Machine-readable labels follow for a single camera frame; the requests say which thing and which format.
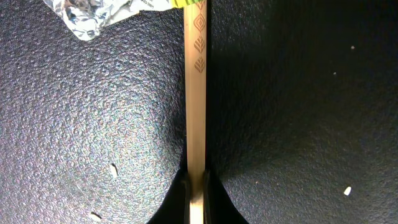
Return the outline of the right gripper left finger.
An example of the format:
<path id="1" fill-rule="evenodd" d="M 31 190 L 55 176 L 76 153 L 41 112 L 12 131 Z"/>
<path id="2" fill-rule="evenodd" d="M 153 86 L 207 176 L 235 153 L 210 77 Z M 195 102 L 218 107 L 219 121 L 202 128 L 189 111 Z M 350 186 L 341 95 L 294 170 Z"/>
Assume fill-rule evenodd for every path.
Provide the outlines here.
<path id="1" fill-rule="evenodd" d="M 147 224 L 189 224 L 190 179 L 188 172 L 180 169 L 172 185 Z"/>

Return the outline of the wooden chopstick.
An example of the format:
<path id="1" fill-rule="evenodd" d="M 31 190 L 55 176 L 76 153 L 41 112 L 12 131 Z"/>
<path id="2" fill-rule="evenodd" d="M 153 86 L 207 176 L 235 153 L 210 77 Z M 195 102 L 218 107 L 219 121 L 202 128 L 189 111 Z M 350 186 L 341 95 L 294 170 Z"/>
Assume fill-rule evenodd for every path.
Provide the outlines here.
<path id="1" fill-rule="evenodd" d="M 192 188 L 190 224 L 204 224 L 203 175 L 206 156 L 207 2 L 184 8 L 187 170 Z"/>

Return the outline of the yellow green snack wrapper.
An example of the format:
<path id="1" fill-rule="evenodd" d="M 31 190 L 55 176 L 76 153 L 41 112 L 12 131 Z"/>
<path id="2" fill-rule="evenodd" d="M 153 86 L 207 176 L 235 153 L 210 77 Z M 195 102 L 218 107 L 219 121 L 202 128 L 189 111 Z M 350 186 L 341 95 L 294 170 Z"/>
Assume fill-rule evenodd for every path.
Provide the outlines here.
<path id="1" fill-rule="evenodd" d="M 201 3 L 203 0 L 170 0 L 172 8 L 183 8 L 192 4 Z"/>

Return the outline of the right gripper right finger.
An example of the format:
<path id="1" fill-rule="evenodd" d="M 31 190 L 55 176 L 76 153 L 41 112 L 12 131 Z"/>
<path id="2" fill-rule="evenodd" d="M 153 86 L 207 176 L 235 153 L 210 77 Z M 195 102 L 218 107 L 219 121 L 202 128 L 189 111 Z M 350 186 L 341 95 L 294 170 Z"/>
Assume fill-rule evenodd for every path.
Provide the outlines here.
<path id="1" fill-rule="evenodd" d="M 220 179 L 210 170 L 204 176 L 204 217 L 206 224 L 248 224 L 233 205 Z"/>

